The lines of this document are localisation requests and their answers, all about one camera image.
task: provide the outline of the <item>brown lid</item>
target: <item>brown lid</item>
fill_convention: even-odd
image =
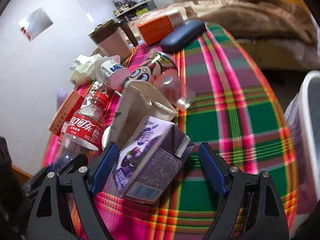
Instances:
[[[95,44],[99,44],[114,34],[118,27],[119,25],[116,24],[114,19],[109,19],[103,24],[99,24],[91,33],[89,33],[89,37],[94,41]]]

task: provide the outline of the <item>nutrition label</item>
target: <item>nutrition label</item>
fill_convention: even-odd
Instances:
[[[183,162],[167,151],[158,148],[143,168],[137,182],[164,190],[177,174]]]

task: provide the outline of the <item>paper bag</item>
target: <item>paper bag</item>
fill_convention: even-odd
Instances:
[[[116,109],[107,143],[115,142],[121,150],[145,115],[171,121],[177,112],[153,85],[131,80],[126,84]]]

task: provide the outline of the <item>white wall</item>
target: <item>white wall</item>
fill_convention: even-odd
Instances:
[[[172,0],[155,0],[164,6]],[[29,42],[18,22],[42,7],[53,25]],[[113,17],[112,0],[11,0],[0,17],[0,135],[13,164],[30,174],[40,168],[56,112],[57,86],[70,91],[70,64],[96,45],[88,33]],[[94,22],[86,16],[92,14]]]

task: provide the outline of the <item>blue gripper pad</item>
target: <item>blue gripper pad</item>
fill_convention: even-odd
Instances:
[[[199,146],[199,160],[214,191],[225,196],[228,193],[228,190],[225,187],[224,176],[214,159],[211,157],[210,152],[203,144],[200,144]]]
[[[107,179],[112,171],[113,165],[118,159],[118,156],[118,147],[115,143],[113,143],[93,176],[93,186],[90,191],[92,196],[96,196],[103,190],[104,185],[106,184]]]

